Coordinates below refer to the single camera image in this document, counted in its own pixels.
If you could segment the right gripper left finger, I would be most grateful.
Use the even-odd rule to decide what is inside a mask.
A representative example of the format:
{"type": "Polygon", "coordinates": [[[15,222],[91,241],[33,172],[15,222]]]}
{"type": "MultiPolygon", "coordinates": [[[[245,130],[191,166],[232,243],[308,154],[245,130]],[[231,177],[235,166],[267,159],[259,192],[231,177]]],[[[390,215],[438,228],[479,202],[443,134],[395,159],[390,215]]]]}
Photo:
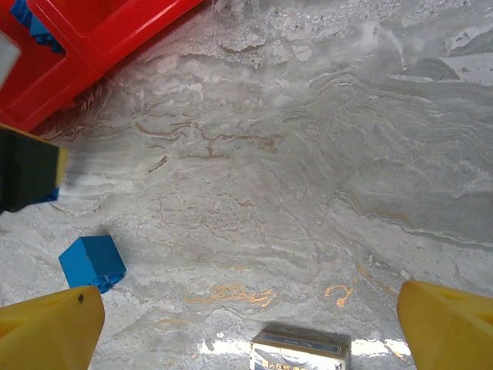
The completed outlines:
{"type": "Polygon", "coordinates": [[[1,368],[87,369],[104,321],[94,286],[2,307],[1,368]]]}

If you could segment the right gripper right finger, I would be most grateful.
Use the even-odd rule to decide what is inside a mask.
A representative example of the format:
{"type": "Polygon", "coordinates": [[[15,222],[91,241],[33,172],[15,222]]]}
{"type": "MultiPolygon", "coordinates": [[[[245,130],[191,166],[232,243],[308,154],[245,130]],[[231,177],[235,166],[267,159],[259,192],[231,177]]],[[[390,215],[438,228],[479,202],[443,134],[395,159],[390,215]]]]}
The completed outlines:
{"type": "Polygon", "coordinates": [[[492,299],[407,281],[397,317],[418,369],[491,369],[492,299]]]}

